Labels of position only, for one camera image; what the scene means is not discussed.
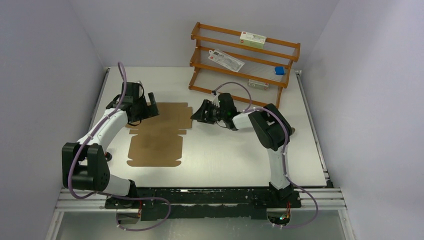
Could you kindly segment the brown cardboard box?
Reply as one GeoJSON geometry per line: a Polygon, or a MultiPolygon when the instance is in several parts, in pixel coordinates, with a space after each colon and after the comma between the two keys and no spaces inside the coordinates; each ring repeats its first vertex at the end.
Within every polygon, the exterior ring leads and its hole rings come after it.
{"type": "Polygon", "coordinates": [[[159,115],[127,125],[131,135],[130,167],[177,167],[182,161],[183,136],[192,128],[193,108],[187,102],[158,102],[159,115]]]}

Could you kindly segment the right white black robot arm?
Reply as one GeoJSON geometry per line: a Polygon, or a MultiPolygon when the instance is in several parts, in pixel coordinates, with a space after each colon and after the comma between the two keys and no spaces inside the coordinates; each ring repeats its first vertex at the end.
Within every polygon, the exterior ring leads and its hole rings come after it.
{"type": "Polygon", "coordinates": [[[282,207],[289,200],[293,183],[288,179],[287,148],[294,128],[283,117],[278,108],[269,103],[263,107],[253,107],[238,111],[230,93],[220,93],[215,98],[203,100],[191,120],[216,124],[223,122],[232,131],[253,129],[261,145],[267,150],[270,181],[270,202],[282,207]]]}

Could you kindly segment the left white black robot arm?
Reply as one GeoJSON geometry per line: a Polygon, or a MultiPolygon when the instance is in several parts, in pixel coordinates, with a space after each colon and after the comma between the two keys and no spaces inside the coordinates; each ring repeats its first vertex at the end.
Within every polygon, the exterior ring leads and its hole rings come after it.
{"type": "Polygon", "coordinates": [[[108,162],[112,155],[107,148],[125,126],[135,127],[142,120],[158,115],[152,92],[145,93],[139,81],[123,83],[121,94],[106,106],[93,128],[78,141],[67,142],[62,147],[63,186],[70,192],[86,190],[90,194],[118,196],[124,207],[134,207],[139,200],[135,182],[110,173],[108,162]]]}

